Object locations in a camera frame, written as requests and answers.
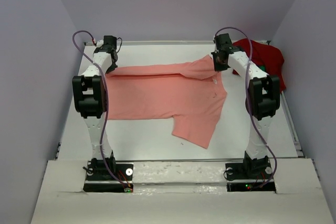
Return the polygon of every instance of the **red fabric pile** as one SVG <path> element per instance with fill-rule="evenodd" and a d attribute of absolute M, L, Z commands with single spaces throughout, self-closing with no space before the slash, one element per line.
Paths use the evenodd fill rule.
<path fill-rule="evenodd" d="M 242 47 L 247 56 L 250 54 L 250 46 L 247 39 L 241 39 L 234 42 L 233 45 Z M 284 57 L 278 48 L 261 44 L 252 40 L 253 54 L 252 61 L 258 66 L 265 66 L 269 75 L 276 74 L 280 78 L 280 90 L 286 89 L 286 85 L 281 75 L 281 67 L 284 64 Z"/>

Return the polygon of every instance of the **red cloth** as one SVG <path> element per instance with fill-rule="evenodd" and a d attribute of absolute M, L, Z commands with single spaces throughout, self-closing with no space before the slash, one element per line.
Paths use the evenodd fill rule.
<path fill-rule="evenodd" d="M 241 39 L 234 42 L 233 45 L 240 46 L 246 52 L 247 56 L 250 54 L 250 46 L 247 39 Z M 281 67 L 284 64 L 284 57 L 278 48 L 273 46 L 261 44 L 252 40 L 253 54 L 252 61 L 258 66 L 265 66 L 266 72 L 270 75 L 276 74 L 280 78 L 280 90 L 286 89 L 286 85 L 281 75 Z"/>

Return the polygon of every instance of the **pink shirt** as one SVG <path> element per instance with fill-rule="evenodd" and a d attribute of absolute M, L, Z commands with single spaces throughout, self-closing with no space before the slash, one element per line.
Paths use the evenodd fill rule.
<path fill-rule="evenodd" d="M 117 68 L 107 74 L 109 119 L 174 118 L 173 135 L 208 148 L 226 98 L 213 60 Z"/>

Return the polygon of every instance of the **folded fabric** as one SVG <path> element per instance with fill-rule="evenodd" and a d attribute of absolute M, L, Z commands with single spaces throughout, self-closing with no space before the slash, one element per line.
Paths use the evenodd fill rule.
<path fill-rule="evenodd" d="M 117 68 L 107 76 L 113 120 L 174 118 L 173 135 L 208 148 L 226 98 L 213 60 Z"/>
<path fill-rule="evenodd" d="M 281 74 L 281 67 L 284 64 L 284 57 L 282 56 L 281 51 L 273 46 L 261 44 L 255 41 L 252 42 L 252 61 L 258 66 L 265 66 L 265 71 L 268 74 L 276 74 L 280 79 L 280 91 L 286 89 L 285 82 L 283 81 Z M 250 45 L 247 39 L 241 39 L 237 42 L 234 42 L 233 45 L 240 46 L 249 56 L 250 54 Z"/>

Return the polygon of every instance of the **shirt sleeve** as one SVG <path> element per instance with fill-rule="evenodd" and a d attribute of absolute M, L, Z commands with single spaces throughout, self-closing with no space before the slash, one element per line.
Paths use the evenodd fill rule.
<path fill-rule="evenodd" d="M 219 118 L 209 115 L 174 116 L 172 134 L 207 149 L 218 121 Z"/>

